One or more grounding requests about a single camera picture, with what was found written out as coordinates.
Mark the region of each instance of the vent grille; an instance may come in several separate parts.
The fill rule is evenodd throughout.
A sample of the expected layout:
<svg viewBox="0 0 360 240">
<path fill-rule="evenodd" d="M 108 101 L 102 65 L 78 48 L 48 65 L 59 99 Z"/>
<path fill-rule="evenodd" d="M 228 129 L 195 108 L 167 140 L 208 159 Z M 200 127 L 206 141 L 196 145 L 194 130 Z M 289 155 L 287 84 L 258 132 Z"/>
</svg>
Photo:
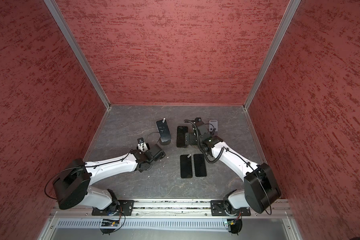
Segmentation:
<svg viewBox="0 0 360 240">
<path fill-rule="evenodd" d="M 60 218 L 56 228 L 100 228 L 102 218 Z M 216 229 L 225 230 L 225 219 L 165 219 L 165 218 L 127 218 L 123 228 L 151 229 Z"/>
</svg>

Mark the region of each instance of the black bracket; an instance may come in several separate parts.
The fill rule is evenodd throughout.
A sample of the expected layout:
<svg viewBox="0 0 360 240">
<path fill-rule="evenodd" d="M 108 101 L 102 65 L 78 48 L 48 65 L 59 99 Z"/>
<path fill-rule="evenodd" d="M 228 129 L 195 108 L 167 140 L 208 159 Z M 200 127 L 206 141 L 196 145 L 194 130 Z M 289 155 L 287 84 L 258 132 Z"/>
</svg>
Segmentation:
<svg viewBox="0 0 360 240">
<path fill-rule="evenodd" d="M 241 216 L 247 217 L 251 215 L 251 210 L 248 207 L 242 207 L 237 209 L 235 212 L 232 212 L 231 215 L 228 215 L 224 209 L 224 201 L 223 200 L 211 200 L 211 212 L 212 216 L 235 216 L 237 217 L 240 212 Z"/>
<path fill-rule="evenodd" d="M 131 216 L 134 203 L 134 200 L 119 200 L 122 209 L 121 212 L 124 213 L 125 216 Z"/>
<path fill-rule="evenodd" d="M 131 216 L 132 214 L 132 210 L 133 210 L 133 205 L 134 205 L 135 201 L 134 200 L 119 200 L 119 204 L 116 205 L 116 209 L 119 208 L 119 206 L 122 209 L 122 213 L 125 216 Z M 97 208 L 93 208 L 92 209 L 92 216 L 110 216 L 111 212 L 109 211 L 109 209 L 104 209 L 104 210 L 100 210 Z"/>
</svg>

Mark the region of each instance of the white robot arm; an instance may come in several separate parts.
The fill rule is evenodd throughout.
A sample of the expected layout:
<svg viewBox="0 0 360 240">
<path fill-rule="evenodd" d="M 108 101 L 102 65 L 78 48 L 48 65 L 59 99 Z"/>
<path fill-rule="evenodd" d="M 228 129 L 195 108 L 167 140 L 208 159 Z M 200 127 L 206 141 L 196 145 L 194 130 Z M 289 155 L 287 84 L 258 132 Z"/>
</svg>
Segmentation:
<svg viewBox="0 0 360 240">
<path fill-rule="evenodd" d="M 232 150 L 221 138 L 212 136 L 201 118 L 184 120 L 192 124 L 193 133 L 185 134 L 185 141 L 197 145 L 208 163 L 224 162 L 244 182 L 244 190 L 231 191 L 224 197 L 224 209 L 227 214 L 234 214 L 242 207 L 251 207 L 262 213 L 281 196 L 276 179 L 270 167 L 252 162 Z"/>
<path fill-rule="evenodd" d="M 153 161 L 165 156 L 157 144 L 149 149 L 145 143 L 139 143 L 137 148 L 123 156 L 103 161 L 84 163 L 81 159 L 73 160 L 67 171 L 62 171 L 53 181 L 59 208 L 64 210 L 85 205 L 114 212 L 117 199 L 113 192 L 98 189 L 92 184 L 123 172 L 149 170 Z"/>
</svg>

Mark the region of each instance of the gray marble surface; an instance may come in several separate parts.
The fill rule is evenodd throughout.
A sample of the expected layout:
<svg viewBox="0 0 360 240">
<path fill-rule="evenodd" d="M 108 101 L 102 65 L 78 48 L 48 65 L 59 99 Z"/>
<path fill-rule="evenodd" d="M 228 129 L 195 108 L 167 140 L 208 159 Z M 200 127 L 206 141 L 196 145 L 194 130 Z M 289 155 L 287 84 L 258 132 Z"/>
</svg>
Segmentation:
<svg viewBox="0 0 360 240">
<path fill-rule="evenodd" d="M 188 126 L 184 119 L 202 118 L 203 122 L 218 121 L 218 136 L 232 149 L 254 162 L 260 162 L 244 112 L 241 107 L 226 106 L 118 106 L 112 110 L 102 128 L 100 137 L 89 161 L 118 157 L 135 149 L 137 139 L 143 137 L 151 145 L 160 135 L 156 121 L 166 118 L 172 141 L 161 146 L 165 158 L 153 163 L 151 169 L 142 173 L 126 172 L 98 181 L 95 187 L 111 189 L 117 197 L 166 197 L 166 198 L 219 198 L 234 189 L 243 189 L 243 182 L 224 163 L 206 163 L 207 176 L 180 178 L 180 155 L 200 153 L 198 149 L 176 147 L 177 126 Z"/>
</svg>

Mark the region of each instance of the black smartphone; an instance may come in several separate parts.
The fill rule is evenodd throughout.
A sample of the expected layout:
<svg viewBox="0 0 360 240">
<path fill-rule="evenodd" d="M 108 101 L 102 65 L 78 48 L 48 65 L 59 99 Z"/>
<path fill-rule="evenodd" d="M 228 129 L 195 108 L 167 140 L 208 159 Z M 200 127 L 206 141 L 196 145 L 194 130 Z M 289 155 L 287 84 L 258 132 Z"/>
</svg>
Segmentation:
<svg viewBox="0 0 360 240">
<path fill-rule="evenodd" d="M 177 127 L 177 137 L 176 137 L 176 146 L 177 147 L 187 147 L 185 144 L 185 133 L 188 132 L 188 127 L 178 126 Z"/>
<path fill-rule="evenodd" d="M 195 165 L 195 176 L 206 177 L 206 167 L 203 154 L 193 155 L 193 163 Z"/>
<path fill-rule="evenodd" d="M 181 178 L 192 178 L 192 159 L 189 155 L 180 155 L 180 176 Z"/>
</svg>

